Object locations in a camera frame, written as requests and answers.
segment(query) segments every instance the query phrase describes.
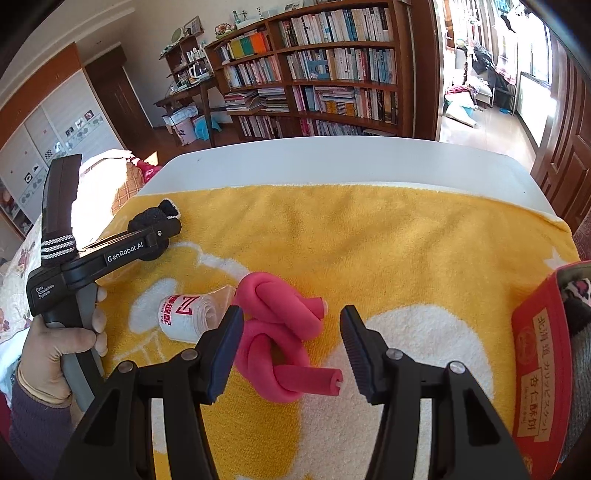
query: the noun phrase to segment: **screw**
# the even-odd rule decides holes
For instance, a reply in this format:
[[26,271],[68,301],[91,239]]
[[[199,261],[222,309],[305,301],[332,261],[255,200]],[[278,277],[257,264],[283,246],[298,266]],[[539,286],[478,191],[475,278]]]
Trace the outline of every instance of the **screw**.
[[404,356],[404,353],[397,348],[388,348],[388,350],[386,350],[386,356],[390,360],[400,360]]
[[197,353],[197,351],[194,348],[187,348],[186,350],[183,350],[183,353],[181,353],[181,358],[183,360],[195,360],[197,358],[199,354]]
[[449,364],[449,370],[455,374],[462,375],[466,371],[466,366],[462,362],[452,362]]
[[134,363],[126,360],[125,362],[121,362],[117,367],[122,374],[126,374],[127,372],[131,372],[134,369]]

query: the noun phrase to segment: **bed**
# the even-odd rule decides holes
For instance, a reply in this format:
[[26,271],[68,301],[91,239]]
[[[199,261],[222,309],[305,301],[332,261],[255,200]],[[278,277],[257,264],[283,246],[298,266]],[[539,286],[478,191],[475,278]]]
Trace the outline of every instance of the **bed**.
[[[72,205],[78,245],[97,240],[121,206],[144,186],[141,170],[132,163],[135,160],[128,150],[108,150],[82,164]],[[29,273],[41,264],[40,244],[39,217],[0,278],[0,391],[9,405],[11,376],[32,321],[25,286]]]

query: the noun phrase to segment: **yellow towel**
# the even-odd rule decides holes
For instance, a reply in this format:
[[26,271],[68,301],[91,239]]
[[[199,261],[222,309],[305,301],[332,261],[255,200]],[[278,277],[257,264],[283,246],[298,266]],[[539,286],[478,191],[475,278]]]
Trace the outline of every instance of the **yellow towel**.
[[[164,197],[132,198],[105,235],[123,231]],[[257,186],[168,197],[183,224],[169,250],[103,279],[106,372],[123,359],[141,366],[187,347],[146,320],[164,296],[205,293],[237,285],[248,271],[268,271],[328,301],[324,331],[306,348],[313,365],[341,368],[345,378],[339,397],[305,395],[278,405],[261,399],[233,369],[224,395],[203,409],[223,480],[363,478],[380,408],[359,395],[346,360],[338,328],[346,304],[417,361],[464,361],[511,429],[511,313],[553,268],[578,260],[564,222],[456,193]],[[158,477],[169,478],[161,427],[154,435]],[[425,445],[421,437],[416,478],[426,476]]]

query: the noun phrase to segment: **white table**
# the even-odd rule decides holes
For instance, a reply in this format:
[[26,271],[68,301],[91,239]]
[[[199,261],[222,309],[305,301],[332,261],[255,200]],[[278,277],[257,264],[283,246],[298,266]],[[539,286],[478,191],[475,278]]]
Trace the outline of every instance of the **white table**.
[[183,154],[139,195],[221,187],[369,183],[464,192],[554,216],[517,160],[477,148],[391,137],[303,137]]

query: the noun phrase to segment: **pink knotted tube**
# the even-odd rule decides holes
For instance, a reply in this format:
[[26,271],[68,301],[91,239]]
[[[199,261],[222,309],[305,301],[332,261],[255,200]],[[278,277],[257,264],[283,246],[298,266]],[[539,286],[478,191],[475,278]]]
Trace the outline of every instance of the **pink knotted tube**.
[[[244,312],[256,317],[244,325],[235,365],[261,397],[290,403],[304,393],[339,394],[342,372],[311,367],[302,343],[322,331],[322,299],[306,299],[282,279],[255,272],[242,279],[235,300]],[[273,365],[272,342],[281,349],[287,364]]]

